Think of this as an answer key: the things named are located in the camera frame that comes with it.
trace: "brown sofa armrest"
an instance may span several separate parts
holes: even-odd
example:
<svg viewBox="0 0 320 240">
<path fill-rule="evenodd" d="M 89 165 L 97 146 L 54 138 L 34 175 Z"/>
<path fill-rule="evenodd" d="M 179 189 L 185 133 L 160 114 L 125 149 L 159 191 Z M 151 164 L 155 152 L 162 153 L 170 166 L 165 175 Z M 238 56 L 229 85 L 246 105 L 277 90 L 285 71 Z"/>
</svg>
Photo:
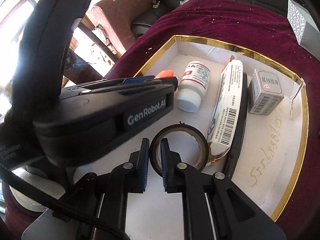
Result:
<svg viewBox="0 0 320 240">
<path fill-rule="evenodd" d="M 152 7 L 153 0 L 101 0 L 91 13 L 102 25 L 120 57 L 135 42 L 131 31 L 132 21 Z"/>
</svg>

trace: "white pill bottle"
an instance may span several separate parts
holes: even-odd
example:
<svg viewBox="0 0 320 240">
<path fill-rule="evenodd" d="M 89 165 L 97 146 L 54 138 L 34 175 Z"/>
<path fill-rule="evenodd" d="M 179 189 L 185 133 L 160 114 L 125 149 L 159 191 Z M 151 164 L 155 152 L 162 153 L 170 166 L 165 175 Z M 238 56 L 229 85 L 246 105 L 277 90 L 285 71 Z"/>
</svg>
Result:
<svg viewBox="0 0 320 240">
<path fill-rule="evenodd" d="M 210 70 L 201 61 L 191 61 L 179 82 L 177 106 L 187 112 L 198 111 L 209 85 Z"/>
</svg>

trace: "white bottle cap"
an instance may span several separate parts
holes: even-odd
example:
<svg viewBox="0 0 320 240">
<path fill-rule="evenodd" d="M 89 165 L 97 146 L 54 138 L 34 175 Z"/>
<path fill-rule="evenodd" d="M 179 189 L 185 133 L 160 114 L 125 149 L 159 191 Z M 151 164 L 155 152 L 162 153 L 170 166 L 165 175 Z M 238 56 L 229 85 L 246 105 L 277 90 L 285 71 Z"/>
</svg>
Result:
<svg viewBox="0 0 320 240">
<path fill-rule="evenodd" d="M 201 104 L 201 97 L 197 92 L 185 88 L 179 90 L 176 102 L 180 109 L 193 113 L 198 111 Z"/>
</svg>

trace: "roll of black tape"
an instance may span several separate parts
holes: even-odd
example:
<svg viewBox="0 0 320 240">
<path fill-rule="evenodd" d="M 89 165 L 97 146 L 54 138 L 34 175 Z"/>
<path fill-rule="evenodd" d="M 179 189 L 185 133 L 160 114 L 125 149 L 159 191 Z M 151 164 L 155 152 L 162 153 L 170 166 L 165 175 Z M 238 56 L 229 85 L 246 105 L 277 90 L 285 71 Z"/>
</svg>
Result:
<svg viewBox="0 0 320 240">
<path fill-rule="evenodd" d="M 160 152 L 158 152 L 160 141 L 169 133 L 178 131 L 183 131 L 190 134 L 192 137 L 196 139 L 198 143 L 199 156 L 196 162 L 192 164 L 192 166 L 194 166 L 197 170 L 202 171 L 207 164 L 209 156 L 209 146 L 206 138 L 197 128 L 180 122 L 179 124 L 173 124 L 167 126 L 166 128 L 163 128 L 160 132 L 157 133 L 157 135 L 153 138 L 151 142 L 149 152 L 150 163 L 153 169 L 156 171 L 156 173 L 158 173 L 160 176 L 162 176 L 161 156 Z"/>
</svg>

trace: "maroon tablecloth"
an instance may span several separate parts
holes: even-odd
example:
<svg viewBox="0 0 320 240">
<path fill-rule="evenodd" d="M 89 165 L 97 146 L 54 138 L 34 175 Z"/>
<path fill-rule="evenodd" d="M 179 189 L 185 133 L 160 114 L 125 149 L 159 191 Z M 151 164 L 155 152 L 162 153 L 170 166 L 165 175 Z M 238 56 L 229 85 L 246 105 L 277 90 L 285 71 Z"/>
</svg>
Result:
<svg viewBox="0 0 320 240">
<path fill-rule="evenodd" d="M 309 103 L 306 156 L 296 188 L 277 224 L 288 239 L 299 234 L 304 235 L 301 239 L 312 239 L 305 229 L 320 203 L 320 62 L 297 44 L 289 22 L 281 15 L 231 0 L 191 0 L 160 18 L 116 62 L 106 78 L 132 77 L 175 34 L 208 37 L 252 49 L 305 80 Z"/>
</svg>

